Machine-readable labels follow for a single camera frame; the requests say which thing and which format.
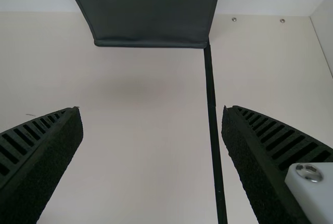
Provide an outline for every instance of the ceiling screw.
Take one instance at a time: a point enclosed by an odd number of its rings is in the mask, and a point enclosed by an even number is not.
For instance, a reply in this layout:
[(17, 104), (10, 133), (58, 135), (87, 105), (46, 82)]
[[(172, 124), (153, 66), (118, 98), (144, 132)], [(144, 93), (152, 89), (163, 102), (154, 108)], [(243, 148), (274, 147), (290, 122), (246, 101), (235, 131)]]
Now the ceiling screw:
[(296, 173), (311, 182), (320, 182), (324, 179), (322, 172), (314, 165), (309, 163), (300, 163), (296, 166)]

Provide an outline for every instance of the metal screw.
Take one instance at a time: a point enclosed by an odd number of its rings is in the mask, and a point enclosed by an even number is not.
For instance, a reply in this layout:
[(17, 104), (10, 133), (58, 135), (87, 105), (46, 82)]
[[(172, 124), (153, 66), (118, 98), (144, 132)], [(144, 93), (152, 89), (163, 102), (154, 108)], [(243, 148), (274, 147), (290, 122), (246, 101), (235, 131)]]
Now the metal screw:
[(320, 182), (324, 179), (322, 172), (312, 164), (300, 163), (296, 166), (296, 173), (311, 182)]

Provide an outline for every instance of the black foam pad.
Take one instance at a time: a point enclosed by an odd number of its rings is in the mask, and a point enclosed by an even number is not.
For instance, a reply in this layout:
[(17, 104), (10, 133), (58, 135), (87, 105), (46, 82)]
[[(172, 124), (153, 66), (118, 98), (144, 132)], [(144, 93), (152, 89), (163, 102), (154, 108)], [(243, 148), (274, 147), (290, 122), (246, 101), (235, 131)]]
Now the black foam pad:
[(0, 223), (36, 223), (83, 138), (78, 108), (0, 134)]
[(224, 108), (222, 137), (260, 224), (310, 223), (284, 180), (293, 163), (333, 162), (330, 147), (238, 106)]

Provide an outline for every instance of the dark gray fabric banner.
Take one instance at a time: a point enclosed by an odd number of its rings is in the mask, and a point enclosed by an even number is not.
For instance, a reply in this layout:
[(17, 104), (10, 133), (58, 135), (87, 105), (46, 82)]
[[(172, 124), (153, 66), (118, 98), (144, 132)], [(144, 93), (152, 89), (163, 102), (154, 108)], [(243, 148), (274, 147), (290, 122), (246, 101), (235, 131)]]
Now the dark gray fabric banner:
[(76, 0), (97, 46), (205, 48), (217, 0)]

